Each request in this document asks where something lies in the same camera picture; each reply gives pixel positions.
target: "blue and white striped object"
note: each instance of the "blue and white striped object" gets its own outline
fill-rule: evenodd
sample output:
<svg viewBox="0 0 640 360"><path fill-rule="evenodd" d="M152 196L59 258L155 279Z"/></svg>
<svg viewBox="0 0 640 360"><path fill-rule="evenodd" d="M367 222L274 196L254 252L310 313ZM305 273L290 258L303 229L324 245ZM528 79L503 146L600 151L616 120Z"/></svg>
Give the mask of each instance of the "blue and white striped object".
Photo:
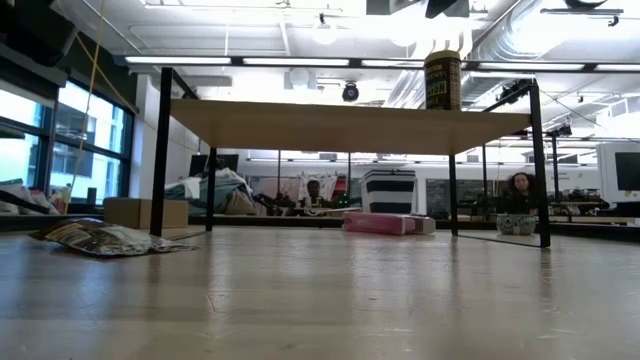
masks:
<svg viewBox="0 0 640 360"><path fill-rule="evenodd" d="M416 172L371 170L362 178L362 210L371 213L411 214Z"/></svg>

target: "can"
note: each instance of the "can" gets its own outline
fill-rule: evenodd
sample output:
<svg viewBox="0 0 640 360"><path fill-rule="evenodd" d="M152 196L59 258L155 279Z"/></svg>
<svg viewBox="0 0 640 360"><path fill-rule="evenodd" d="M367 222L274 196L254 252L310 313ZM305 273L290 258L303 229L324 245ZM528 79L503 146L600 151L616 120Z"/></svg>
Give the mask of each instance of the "can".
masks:
<svg viewBox="0 0 640 360"><path fill-rule="evenodd" d="M430 54L424 61L427 110L462 109L460 97L460 54L444 50Z"/></svg>

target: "person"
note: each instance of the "person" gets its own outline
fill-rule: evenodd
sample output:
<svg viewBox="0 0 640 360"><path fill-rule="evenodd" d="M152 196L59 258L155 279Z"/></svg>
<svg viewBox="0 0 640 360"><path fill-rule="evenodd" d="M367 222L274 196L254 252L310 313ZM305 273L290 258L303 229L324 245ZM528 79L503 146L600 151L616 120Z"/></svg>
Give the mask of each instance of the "person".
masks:
<svg viewBox="0 0 640 360"><path fill-rule="evenodd" d="M509 179L509 193L506 199L506 211L509 214L537 214L536 178L523 172Z"/></svg>
<svg viewBox="0 0 640 360"><path fill-rule="evenodd" d="M300 207L324 208L328 206L328 203L320 196L320 182L318 180L309 180L307 182L307 192L309 197L300 200Z"/></svg>

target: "dark hair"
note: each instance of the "dark hair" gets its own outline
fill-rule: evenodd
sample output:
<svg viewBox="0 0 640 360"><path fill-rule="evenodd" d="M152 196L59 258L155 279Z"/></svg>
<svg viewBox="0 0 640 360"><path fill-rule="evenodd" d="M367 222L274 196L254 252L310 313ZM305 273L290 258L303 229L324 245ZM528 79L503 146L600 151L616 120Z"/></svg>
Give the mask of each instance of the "dark hair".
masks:
<svg viewBox="0 0 640 360"><path fill-rule="evenodd" d="M507 182L507 186L509 189L510 193L518 193L518 188L516 188L516 177L518 175L523 175L527 178L527 181L529 182L529 188L527 190L529 190L530 194L535 194L536 193L536 177L533 174L527 174L525 172L518 172L513 174L513 176L511 176Z"/></svg>

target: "window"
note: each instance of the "window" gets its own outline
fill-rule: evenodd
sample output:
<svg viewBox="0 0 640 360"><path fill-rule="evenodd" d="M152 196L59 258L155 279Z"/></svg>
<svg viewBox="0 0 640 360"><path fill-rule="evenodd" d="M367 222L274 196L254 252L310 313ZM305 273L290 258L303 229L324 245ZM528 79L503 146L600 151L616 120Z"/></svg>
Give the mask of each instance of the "window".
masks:
<svg viewBox="0 0 640 360"><path fill-rule="evenodd" d="M81 140L84 133L86 143L122 153L125 112L98 96L92 95L89 114L85 119L84 113L88 95L88 91L69 82L60 89L56 113L56 134Z"/></svg>
<svg viewBox="0 0 640 360"><path fill-rule="evenodd" d="M68 82L54 106L56 99L0 80L0 181L22 179L25 186L50 195L71 185L76 173L72 202L85 202L89 188L96 189L98 204L126 193L122 184L128 185L131 160L125 135L132 130L133 117L91 96L85 118L87 99L86 90ZM2 138L16 134L24 134L24 139Z"/></svg>
<svg viewBox="0 0 640 360"><path fill-rule="evenodd" d="M80 151L74 147L56 143L51 172L51 189L58 191L71 185L73 171ZM89 188L96 189L96 203L104 198L118 196L120 160L102 154L82 150L76 182L71 193L72 202L84 202Z"/></svg>
<svg viewBox="0 0 640 360"><path fill-rule="evenodd" d="M4 90L0 90L0 104L1 117L35 127L42 126L44 106Z"/></svg>
<svg viewBox="0 0 640 360"><path fill-rule="evenodd" d="M0 139L0 181L22 179L24 186L34 186L38 162L39 139Z"/></svg>
<svg viewBox="0 0 640 360"><path fill-rule="evenodd" d="M70 147L68 145L56 143L53 148L53 166L52 171L54 173L73 175L76 167L76 161L78 160L78 149ZM86 151L83 152L83 157L78 166L78 176L91 177L93 173L93 156L86 156Z"/></svg>

